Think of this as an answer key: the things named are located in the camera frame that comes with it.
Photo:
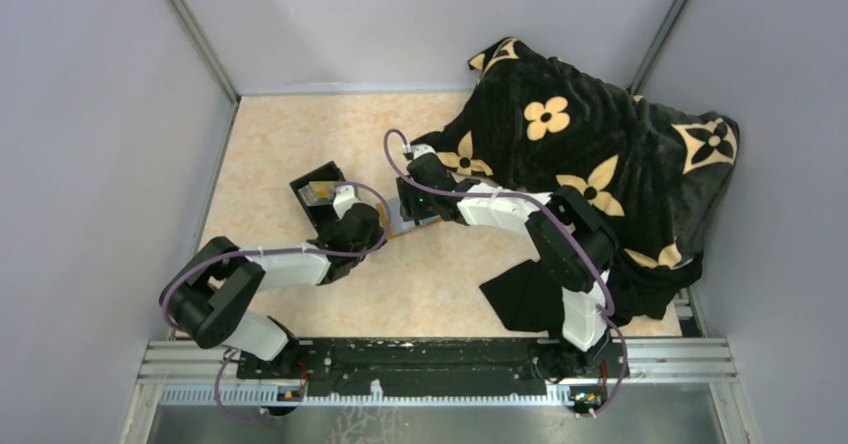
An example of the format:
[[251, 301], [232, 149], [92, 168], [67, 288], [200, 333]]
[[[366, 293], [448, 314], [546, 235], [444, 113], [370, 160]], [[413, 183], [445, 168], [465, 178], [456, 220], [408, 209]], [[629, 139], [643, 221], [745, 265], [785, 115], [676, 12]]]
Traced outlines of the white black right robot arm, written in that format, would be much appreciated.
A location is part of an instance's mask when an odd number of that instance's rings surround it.
[[397, 178], [402, 214], [437, 215], [468, 227], [491, 227], [529, 239], [538, 254], [481, 284], [504, 327], [546, 332], [559, 344], [548, 362], [565, 375], [588, 376], [610, 341], [615, 304], [606, 280], [618, 248], [615, 234], [574, 188], [524, 193], [452, 177], [435, 151], [405, 151]]

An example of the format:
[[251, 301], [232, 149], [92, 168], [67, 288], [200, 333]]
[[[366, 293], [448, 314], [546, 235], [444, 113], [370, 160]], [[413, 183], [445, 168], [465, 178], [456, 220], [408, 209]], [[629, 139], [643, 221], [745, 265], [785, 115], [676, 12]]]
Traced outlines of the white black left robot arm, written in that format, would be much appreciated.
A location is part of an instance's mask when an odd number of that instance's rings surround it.
[[242, 249], [225, 236], [211, 239], [163, 289], [168, 322], [201, 349], [225, 346], [250, 363], [242, 378], [292, 375], [300, 363], [297, 337], [277, 319], [250, 311], [261, 292], [322, 286], [349, 275], [385, 241], [378, 210], [356, 202], [338, 211], [318, 235], [297, 248]]

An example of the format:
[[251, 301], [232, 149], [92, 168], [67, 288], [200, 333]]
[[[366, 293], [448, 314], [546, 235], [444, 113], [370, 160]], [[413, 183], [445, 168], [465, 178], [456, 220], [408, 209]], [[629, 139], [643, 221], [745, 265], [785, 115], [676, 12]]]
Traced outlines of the black plastic box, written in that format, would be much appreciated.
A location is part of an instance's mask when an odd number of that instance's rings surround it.
[[354, 203], [356, 191], [344, 182], [341, 169], [329, 161], [289, 183], [319, 236], [326, 235]]

